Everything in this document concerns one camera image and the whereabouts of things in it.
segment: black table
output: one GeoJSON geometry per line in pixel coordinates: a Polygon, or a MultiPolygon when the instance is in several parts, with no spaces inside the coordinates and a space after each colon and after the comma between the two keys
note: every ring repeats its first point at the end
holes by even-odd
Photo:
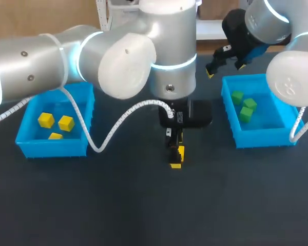
{"type": "MultiPolygon", "coordinates": [[[[192,96],[213,100],[214,122],[185,131],[180,171],[166,161],[156,107],[140,109],[87,158],[26,160],[14,143],[24,111],[2,122],[0,246],[308,245],[308,133],[292,148],[237,150],[220,98],[222,76],[264,73],[272,57],[240,72],[229,61],[210,81],[210,57],[198,58],[192,96]]],[[[95,142],[151,97],[148,88],[128,101],[97,91],[95,142]]]]}

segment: blue plastic tray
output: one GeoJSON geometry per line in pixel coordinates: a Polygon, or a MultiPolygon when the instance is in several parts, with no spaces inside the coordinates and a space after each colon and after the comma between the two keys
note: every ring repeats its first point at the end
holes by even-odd
{"type": "Polygon", "coordinates": [[[223,78],[222,92],[228,120],[237,148],[292,146],[291,128],[298,110],[279,100],[269,89],[266,75],[228,76],[223,78]],[[234,106],[233,91],[242,91],[244,98],[253,98],[258,104],[249,123],[239,121],[242,106],[234,106]]]}
{"type": "MultiPolygon", "coordinates": [[[[65,88],[73,96],[87,128],[90,129],[94,105],[92,84],[70,84],[65,88]]],[[[54,90],[37,95],[29,102],[16,144],[27,158],[71,157],[86,156],[88,141],[71,102],[60,90],[54,90]],[[51,129],[40,127],[37,121],[43,112],[53,114],[55,124],[51,129]],[[75,121],[71,132],[61,131],[58,127],[58,121],[63,115],[73,117],[75,121]],[[52,132],[62,134],[64,139],[48,140],[52,132]]]]}

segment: screw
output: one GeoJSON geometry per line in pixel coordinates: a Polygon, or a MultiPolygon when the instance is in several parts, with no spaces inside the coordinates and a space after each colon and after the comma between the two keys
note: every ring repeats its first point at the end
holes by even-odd
{"type": "Polygon", "coordinates": [[[34,75],[32,75],[32,74],[29,75],[29,76],[27,77],[27,80],[28,80],[28,81],[33,81],[33,80],[34,80],[34,75]]]}
{"type": "Polygon", "coordinates": [[[171,91],[174,91],[174,90],[175,90],[175,87],[174,87],[173,85],[167,85],[165,88],[166,88],[166,90],[167,90],[168,92],[171,92],[171,91]]]}

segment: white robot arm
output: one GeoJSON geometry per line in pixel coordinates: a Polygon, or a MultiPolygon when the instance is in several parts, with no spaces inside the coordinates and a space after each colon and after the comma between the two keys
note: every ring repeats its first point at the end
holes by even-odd
{"type": "Polygon", "coordinates": [[[269,45],[291,35],[285,50],[273,58],[266,77],[271,91],[282,101],[302,107],[290,133],[297,141],[308,123],[294,136],[305,107],[308,106],[308,0],[253,0],[245,10],[233,10],[224,19],[223,30],[230,46],[218,49],[206,66],[212,77],[229,57],[237,57],[241,69],[263,54],[269,45]]]}
{"type": "Polygon", "coordinates": [[[62,33],[0,40],[0,104],[88,81],[106,94],[138,94],[151,73],[153,94],[186,97],[196,87],[196,1],[140,0],[133,23],[108,32],[76,26],[62,33]]]}

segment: white cable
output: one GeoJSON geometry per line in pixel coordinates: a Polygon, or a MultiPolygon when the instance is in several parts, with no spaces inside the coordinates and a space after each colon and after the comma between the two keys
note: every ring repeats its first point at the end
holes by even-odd
{"type": "Polygon", "coordinates": [[[0,121],[4,120],[5,118],[7,118],[8,116],[12,115],[13,113],[15,113],[17,110],[21,109],[23,106],[25,106],[25,104],[27,104],[29,102],[29,100],[32,97],[28,97],[23,99],[22,101],[20,101],[18,104],[16,104],[14,107],[10,108],[9,110],[7,110],[5,113],[0,115],[0,121]]]}
{"type": "Polygon", "coordinates": [[[72,95],[63,87],[61,87],[61,91],[68,97],[68,99],[71,101],[75,111],[76,111],[76,114],[80,120],[80,123],[81,123],[81,127],[84,131],[84,133],[86,134],[86,137],[88,139],[88,142],[90,144],[90,146],[92,147],[92,149],[97,152],[97,153],[101,153],[104,151],[104,149],[106,148],[108,142],[111,140],[113,134],[116,132],[116,130],[119,128],[119,126],[123,123],[123,121],[130,115],[132,114],[134,111],[136,111],[137,109],[143,107],[143,106],[147,106],[147,105],[157,105],[157,106],[160,106],[162,108],[164,108],[168,114],[168,117],[170,119],[172,119],[174,117],[174,113],[172,111],[172,109],[168,106],[168,104],[162,102],[162,101],[159,101],[159,100],[147,100],[147,101],[142,101],[142,102],[139,102],[137,103],[136,105],[132,106],[130,109],[128,109],[121,117],[120,119],[115,123],[115,125],[112,127],[112,129],[110,130],[110,132],[108,133],[107,137],[105,138],[102,146],[100,148],[97,148],[96,145],[93,143],[91,137],[90,137],[90,134],[89,134],[89,131],[87,129],[87,126],[83,120],[83,117],[81,115],[81,112],[75,102],[75,100],[73,99],[72,95]]]}
{"type": "Polygon", "coordinates": [[[290,133],[290,142],[298,141],[303,136],[303,134],[308,130],[308,122],[307,122],[303,126],[303,128],[297,133],[297,135],[294,136],[294,134],[295,134],[295,132],[296,132],[300,122],[301,122],[301,119],[303,117],[303,114],[304,114],[305,110],[306,110],[306,107],[303,107],[303,108],[300,109],[298,118],[297,118],[296,122],[294,123],[293,128],[292,128],[291,133],[290,133]]]}

